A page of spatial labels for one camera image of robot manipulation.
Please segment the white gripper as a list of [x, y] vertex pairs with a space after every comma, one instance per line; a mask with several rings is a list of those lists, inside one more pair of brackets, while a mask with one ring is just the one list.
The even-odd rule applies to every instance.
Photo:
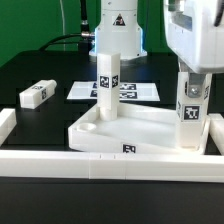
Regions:
[[163, 0], [168, 47], [190, 72], [189, 98], [199, 98], [206, 75], [224, 72], [224, 0]]

